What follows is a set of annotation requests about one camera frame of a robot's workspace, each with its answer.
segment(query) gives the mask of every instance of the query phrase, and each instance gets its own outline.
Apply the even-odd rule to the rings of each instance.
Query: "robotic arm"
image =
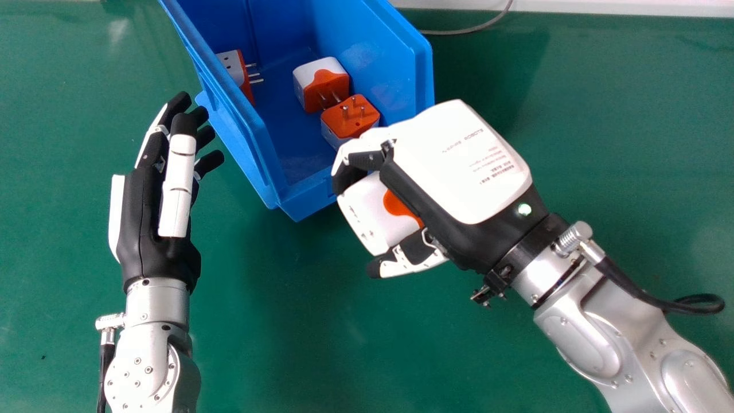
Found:
[[[124,313],[97,319],[102,333],[98,413],[194,413],[200,374],[192,361],[189,296],[201,273],[189,211],[199,181],[224,162],[198,161],[214,139],[203,107],[185,92],[166,103],[145,135],[134,169],[112,177],[109,246],[123,270]],[[120,338],[115,344],[119,328]]]
[[[370,277],[451,260],[483,275],[471,296],[482,306],[516,290],[613,412],[734,412],[721,370],[665,318],[720,312],[723,300],[662,301],[637,287],[593,241],[588,224],[570,226],[549,213],[527,164],[463,102],[345,143],[332,178],[342,213],[376,256]]]

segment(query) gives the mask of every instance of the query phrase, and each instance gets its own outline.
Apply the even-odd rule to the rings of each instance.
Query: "blue storage container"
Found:
[[[434,104],[432,51],[387,0],[159,0],[191,54],[196,102],[265,205],[298,221],[331,204],[335,152],[320,114],[296,99],[292,71],[334,56],[381,113],[381,126]],[[214,56],[240,49],[265,79],[255,107]]]

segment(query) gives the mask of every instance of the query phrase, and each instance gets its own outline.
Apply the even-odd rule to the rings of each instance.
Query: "white wall edge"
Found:
[[[390,0],[398,8],[502,10],[506,0]],[[510,11],[734,18],[734,0],[515,0]]]

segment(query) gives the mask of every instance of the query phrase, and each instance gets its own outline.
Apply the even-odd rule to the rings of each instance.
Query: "gray cable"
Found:
[[[479,32],[484,29],[486,29],[489,26],[492,26],[493,24],[500,21],[509,11],[510,6],[512,6],[512,2],[514,0],[507,0],[507,5],[504,9],[500,12],[500,14],[496,15],[492,20],[485,21],[482,24],[479,24],[477,26],[468,27],[466,29],[458,29],[458,30],[421,30],[420,32],[424,35],[430,35],[430,36],[456,36],[456,35],[467,35],[469,33]]]

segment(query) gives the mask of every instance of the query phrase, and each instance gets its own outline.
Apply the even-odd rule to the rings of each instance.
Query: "black cable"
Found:
[[[492,18],[489,21],[485,21],[482,24],[478,24],[476,26],[467,27],[466,29],[457,29],[457,30],[420,30],[421,34],[423,35],[430,35],[430,36],[456,36],[456,35],[468,35],[469,33],[474,32],[480,32],[487,27],[492,26],[493,24],[500,21],[506,14],[509,12],[510,6],[512,6],[512,2],[514,0],[507,0],[507,4],[505,5],[505,8],[502,9],[500,14],[496,15],[494,18]]]
[[[725,306],[724,299],[716,294],[687,295],[675,301],[665,301],[656,298],[645,292],[642,288],[637,287],[637,284],[627,277],[609,257],[605,257],[595,267],[627,294],[651,306],[658,307],[664,312],[677,312],[687,315],[712,315],[721,312]]]
[[[114,344],[102,344],[99,347],[99,394],[97,394],[97,413],[105,413],[107,399],[104,396],[104,376],[115,357]]]

